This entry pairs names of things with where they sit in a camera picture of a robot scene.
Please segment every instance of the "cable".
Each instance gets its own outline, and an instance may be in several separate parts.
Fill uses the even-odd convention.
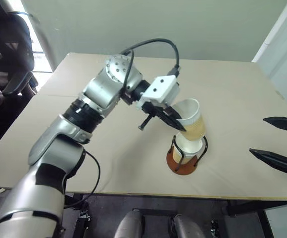
[[[91,191],[91,193],[89,193],[86,197],[84,197],[82,200],[80,200],[80,201],[78,201],[78,202],[75,202],[75,203],[73,203],[73,204],[64,206],[64,209],[70,208],[70,207],[75,207],[76,205],[78,205],[78,204],[84,202],[85,200],[87,200],[91,195],[94,194],[94,192],[95,192],[95,190],[96,190],[96,188],[97,188],[97,185],[98,185],[98,183],[99,183],[99,179],[100,179],[100,165],[99,165],[99,163],[98,163],[98,160],[95,158],[95,156],[93,156],[93,155],[92,155],[91,153],[89,153],[88,151],[85,150],[85,153],[86,153],[87,155],[89,155],[90,157],[92,157],[93,160],[94,160],[94,161],[96,162],[96,164],[97,164],[97,167],[98,167],[98,177],[97,177],[96,184],[95,184],[93,190]]]
[[[143,45],[146,45],[146,44],[149,44],[149,43],[152,43],[152,42],[164,42],[164,43],[168,43],[169,45],[172,46],[172,48],[174,49],[175,51],[175,56],[176,56],[176,66],[179,67],[179,53],[178,53],[178,49],[176,47],[176,45],[174,44],[173,41],[170,41],[168,39],[164,39],[164,38],[154,38],[154,39],[150,39],[150,40],[146,40],[146,41],[142,41],[142,42],[139,42],[138,44],[135,44],[133,46],[130,46],[129,48],[123,50],[121,52],[121,54],[126,54],[127,52],[129,52],[130,50],[133,50],[135,48],[138,48],[140,46],[143,46]]]
[[[128,52],[124,53],[125,55],[128,55],[129,52],[131,52],[131,59],[130,59],[130,63],[129,63],[129,66],[128,66],[128,69],[127,69],[127,73],[124,77],[124,82],[123,82],[123,91],[126,90],[126,86],[127,86],[127,83],[128,83],[128,78],[129,78],[129,75],[130,75],[130,71],[132,69],[132,65],[133,65],[133,60],[134,60],[134,51],[131,49],[129,50]]]

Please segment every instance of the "robotic arm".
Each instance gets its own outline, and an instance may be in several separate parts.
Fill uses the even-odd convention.
[[[137,102],[137,108],[149,114],[139,126],[141,130],[154,116],[184,130],[176,120],[181,117],[170,106],[179,93],[178,62],[169,75],[155,78],[150,85],[132,64],[132,49],[137,46],[140,43],[109,56],[105,67],[35,143],[29,154],[29,171],[0,210],[0,238],[61,237],[66,181],[83,163],[86,152],[82,144],[90,141],[94,129],[120,99],[128,104]]]

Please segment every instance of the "black chair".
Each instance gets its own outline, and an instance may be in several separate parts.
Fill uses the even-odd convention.
[[[33,68],[28,26],[20,16],[6,13],[0,5],[0,119],[11,120],[4,123],[3,127],[7,124],[7,128],[1,128],[0,124],[0,139],[36,94],[38,83],[32,74]]]

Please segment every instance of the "stacked cups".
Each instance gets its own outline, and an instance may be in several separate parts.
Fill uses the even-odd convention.
[[[176,135],[173,158],[179,163],[183,156],[180,152],[182,151],[184,158],[181,164],[184,165],[201,150],[203,146],[202,138],[205,135],[206,129],[200,112],[199,102],[196,99],[185,99],[173,105],[173,108],[181,115],[182,119],[178,119],[178,121],[186,130]]]

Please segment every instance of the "table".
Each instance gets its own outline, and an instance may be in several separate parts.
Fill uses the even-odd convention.
[[[27,172],[27,156],[55,117],[74,101],[103,67],[106,56],[69,53],[0,141],[0,187],[13,187]],[[174,59],[135,58],[144,79],[152,81],[172,68]],[[173,173],[166,153],[175,129],[158,118],[140,131],[146,114],[119,105],[85,145],[99,160],[101,194],[159,195],[193,198],[287,200],[287,174],[256,159],[249,148],[287,156],[287,131],[262,121],[286,116],[287,103],[258,65],[248,62],[181,60],[181,92],[176,101],[199,100],[209,149],[196,171]],[[97,176],[86,158],[67,191],[88,193]]]

